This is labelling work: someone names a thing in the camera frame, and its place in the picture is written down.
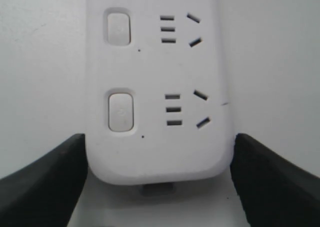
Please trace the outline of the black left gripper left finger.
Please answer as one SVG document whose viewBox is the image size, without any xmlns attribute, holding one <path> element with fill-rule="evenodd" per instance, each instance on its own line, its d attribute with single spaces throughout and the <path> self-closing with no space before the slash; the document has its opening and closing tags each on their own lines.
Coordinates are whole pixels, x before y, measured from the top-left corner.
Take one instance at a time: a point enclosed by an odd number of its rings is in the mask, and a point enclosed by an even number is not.
<svg viewBox="0 0 320 227">
<path fill-rule="evenodd" d="M 68 226 L 86 179 L 86 140 L 78 133 L 0 180 L 0 225 Z"/>
</svg>

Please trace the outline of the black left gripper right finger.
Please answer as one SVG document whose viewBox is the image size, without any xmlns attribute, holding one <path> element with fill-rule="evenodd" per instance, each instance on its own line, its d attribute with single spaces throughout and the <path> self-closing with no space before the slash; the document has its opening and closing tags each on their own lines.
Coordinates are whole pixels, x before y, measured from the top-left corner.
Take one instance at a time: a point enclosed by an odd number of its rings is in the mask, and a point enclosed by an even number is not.
<svg viewBox="0 0 320 227">
<path fill-rule="evenodd" d="M 251 227 L 318 227 L 320 179 L 239 133 L 231 179 Z"/>
</svg>

